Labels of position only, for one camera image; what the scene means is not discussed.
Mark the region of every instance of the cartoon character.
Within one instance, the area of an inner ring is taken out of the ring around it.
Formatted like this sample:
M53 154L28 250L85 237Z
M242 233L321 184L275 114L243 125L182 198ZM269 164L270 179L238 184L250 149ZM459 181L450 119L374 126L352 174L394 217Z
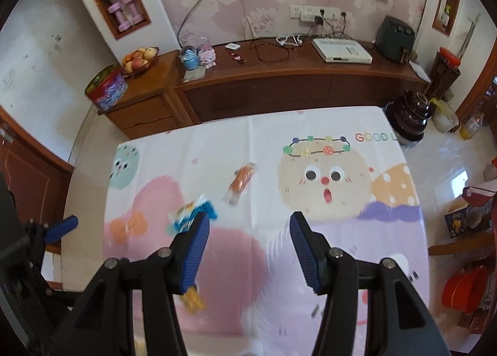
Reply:
M112 165L110 186L119 190L127 187L135 177L139 162L137 148L128 144L119 146Z
M357 216L371 201L372 171L347 139L294 138L278 168L283 200L310 221Z
M372 185L372 199L390 207L418 204L411 172L406 163L397 164L379 175Z

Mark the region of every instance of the electrical cable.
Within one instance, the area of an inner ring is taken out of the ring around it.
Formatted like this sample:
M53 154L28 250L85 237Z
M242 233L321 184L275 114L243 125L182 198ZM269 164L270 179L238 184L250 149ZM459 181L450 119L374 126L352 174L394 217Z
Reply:
M181 22L180 27L178 28L178 31L176 33L176 39L177 39L178 44L180 45L180 47L183 47L181 45L181 42L180 42L180 33L181 33L181 30L183 29L183 26L185 25L186 21L190 18L190 16L195 11L195 9L198 7L198 5L200 4L201 1L202 0L197 0L197 2L193 5L193 7L190 9L190 11L188 13L186 13L185 18L183 19L183 21Z
M307 34L306 36L304 37L304 39L302 40L302 44L304 44L304 42L306 41L307 37L309 36L309 33L311 32L311 30L314 28L314 26L316 25L316 23L312 24L310 27L309 27L309 30L307 31Z
M256 39L255 38L255 35L253 33L253 29L252 29L252 25L250 24L250 21L249 21L249 17L247 16L247 10L245 8L245 0L240 0L240 3L242 3L242 9L244 11L244 14L245 14L245 19L247 20L247 25L249 27L249 30L250 30L250 34L252 35L252 39Z
M331 27L333 38L352 39L348 34L345 33L345 28L347 27L347 14L345 12L342 12L341 16L344 18L344 26L341 28L339 36L337 36L336 34L338 34L338 32L335 34L335 28L333 27L333 25L325 19L323 14L321 14L321 18L323 19L323 21Z
M252 41L250 41L248 49L255 49L255 53L257 54L257 59L259 59L261 62L263 62L263 63L278 63L278 62L286 62L288 59L290 59L290 51L294 47L286 47L285 45L280 45L279 43L273 43L273 42L263 41L263 40L260 40L260 39L261 38L253 39ZM277 48L280 48L280 49L284 49L285 52L286 52L286 56L284 58L282 58L282 59L275 59L275 60L266 60L266 59L263 59L263 58L260 57L259 49L258 49L259 47L261 47L263 45L273 45L274 47L277 47Z

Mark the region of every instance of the tiled floor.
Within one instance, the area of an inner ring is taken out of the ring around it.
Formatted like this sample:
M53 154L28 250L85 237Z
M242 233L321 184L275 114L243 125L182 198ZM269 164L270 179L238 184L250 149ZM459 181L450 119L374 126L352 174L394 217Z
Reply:
M66 289L82 289L103 261L102 236L105 197L115 148L125 136L105 116L95 116L80 149L66 203L66 215L75 214L79 227L62 240L62 282ZM421 144L405 150L426 221L428 245L449 239L443 222L448 204L465 184L483 181L483 168L495 156L490 131L482 129L468 141L440 134L430 123ZM461 256L430 259L429 308L450 345L467 333L455 325L459 313L440 303L447 279L464 263Z

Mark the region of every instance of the table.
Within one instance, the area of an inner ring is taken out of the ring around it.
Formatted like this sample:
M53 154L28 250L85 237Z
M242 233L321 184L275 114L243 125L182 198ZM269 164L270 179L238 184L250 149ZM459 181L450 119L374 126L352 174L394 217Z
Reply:
M176 50L159 55L149 70L126 79L123 97L99 114L105 114L130 139L194 125L174 90L184 72L178 54Z
M237 206L234 173L257 171ZM424 222L406 160L382 110L300 110L226 119L126 142L107 194L104 256L137 260L173 237L171 214L205 194L219 214L197 274L207 305L183 331L256 338L265 354L309 355L325 298L306 286L288 230L300 210L331 246L357 259L394 258L428 304ZM141 317L140 297L134 313ZM366 335L359 293L355 354Z

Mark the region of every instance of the small white device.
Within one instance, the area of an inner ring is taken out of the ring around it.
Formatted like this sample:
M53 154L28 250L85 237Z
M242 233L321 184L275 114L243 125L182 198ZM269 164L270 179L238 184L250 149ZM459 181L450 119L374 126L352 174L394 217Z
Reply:
M352 39L315 38L312 45L325 62L370 64L373 61L367 50Z
M237 50L240 49L242 46L238 45L237 43L229 43L228 45L224 45L224 47L231 50Z

